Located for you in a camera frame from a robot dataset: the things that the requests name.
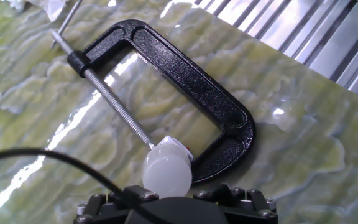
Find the marbled stone slab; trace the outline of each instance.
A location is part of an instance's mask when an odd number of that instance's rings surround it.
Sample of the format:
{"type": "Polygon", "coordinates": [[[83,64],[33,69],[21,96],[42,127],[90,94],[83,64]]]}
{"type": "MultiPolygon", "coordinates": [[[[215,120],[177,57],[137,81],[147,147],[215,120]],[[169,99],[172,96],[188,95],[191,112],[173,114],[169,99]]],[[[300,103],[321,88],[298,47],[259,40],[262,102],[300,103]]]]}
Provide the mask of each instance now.
{"type": "MultiPolygon", "coordinates": [[[[64,36],[83,49],[114,23],[149,23],[239,99],[257,122],[257,157],[225,179],[278,200],[280,223],[358,223],[358,96],[214,16],[180,1],[84,0],[64,36]]],[[[58,47],[47,15],[0,2],[0,149],[47,147],[120,187],[141,183],[145,147],[58,47]]],[[[155,141],[198,155],[219,129],[135,53],[106,81],[155,141]]],[[[0,223],[71,223],[105,192],[65,164],[0,162],[0,223]]]]}

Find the black bracket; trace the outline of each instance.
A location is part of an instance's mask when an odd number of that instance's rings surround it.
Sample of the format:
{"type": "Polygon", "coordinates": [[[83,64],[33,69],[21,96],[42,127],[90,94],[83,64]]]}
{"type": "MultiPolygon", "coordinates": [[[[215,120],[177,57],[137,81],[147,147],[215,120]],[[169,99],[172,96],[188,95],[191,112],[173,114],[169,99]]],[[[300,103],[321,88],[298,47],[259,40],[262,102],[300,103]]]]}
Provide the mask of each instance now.
{"type": "MultiPolygon", "coordinates": [[[[194,194],[193,198],[159,199],[157,194],[135,185],[126,187],[123,193],[169,223],[278,223],[276,202],[268,202],[258,190],[245,192],[238,187],[230,189],[226,184],[221,184],[212,190],[202,190],[194,194]]],[[[108,194],[105,202],[106,195],[92,196],[82,213],[77,210],[73,224],[150,223],[125,206],[113,193],[108,194]]]]}
{"type": "Polygon", "coordinates": [[[222,135],[192,163],[193,184],[216,177],[244,158],[255,138],[255,123],[249,111],[146,23],[137,20],[118,22],[82,54],[70,54],[68,62],[83,77],[86,67],[98,70],[126,47],[135,48],[149,65],[174,84],[222,131],[222,135]]]}

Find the clamp screw rod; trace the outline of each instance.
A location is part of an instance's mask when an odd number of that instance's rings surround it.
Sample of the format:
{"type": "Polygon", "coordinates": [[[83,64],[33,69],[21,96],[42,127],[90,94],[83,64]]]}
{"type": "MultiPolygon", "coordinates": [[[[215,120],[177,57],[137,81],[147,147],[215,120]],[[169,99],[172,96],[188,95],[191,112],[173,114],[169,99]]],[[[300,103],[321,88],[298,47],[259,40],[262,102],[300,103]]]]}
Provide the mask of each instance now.
{"type": "MultiPolygon", "coordinates": [[[[67,41],[57,32],[52,31],[52,36],[60,44],[60,47],[70,55],[74,50],[70,47],[67,41]]],[[[110,104],[110,106],[117,112],[117,114],[131,127],[133,132],[142,140],[142,142],[150,149],[154,147],[151,137],[143,130],[140,123],[132,117],[124,104],[115,95],[110,86],[106,82],[100,80],[97,74],[90,68],[84,71],[84,76],[93,84],[93,86],[100,92],[103,98],[110,104]]]]}
{"type": "MultiPolygon", "coordinates": [[[[82,0],[78,0],[75,5],[73,6],[73,8],[71,9],[71,11],[68,13],[66,19],[63,21],[62,25],[59,28],[58,34],[62,34],[63,31],[66,29],[68,23],[70,22],[70,20],[73,18],[75,12],[78,10],[78,8],[81,5],[82,0]]],[[[52,45],[50,46],[50,48],[54,48],[56,45],[56,40],[53,40],[52,45]]]]}

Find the white plastic cap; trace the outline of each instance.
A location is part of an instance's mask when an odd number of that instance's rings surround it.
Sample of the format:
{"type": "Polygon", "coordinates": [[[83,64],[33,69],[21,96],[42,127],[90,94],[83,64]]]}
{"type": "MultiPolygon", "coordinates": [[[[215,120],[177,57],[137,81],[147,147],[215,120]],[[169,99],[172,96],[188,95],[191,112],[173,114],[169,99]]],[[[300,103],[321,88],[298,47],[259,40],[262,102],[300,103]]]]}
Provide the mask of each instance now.
{"type": "Polygon", "coordinates": [[[146,157],[143,166],[143,186],[160,198],[182,197],[190,189],[193,156],[176,139],[167,136],[146,157]]]}

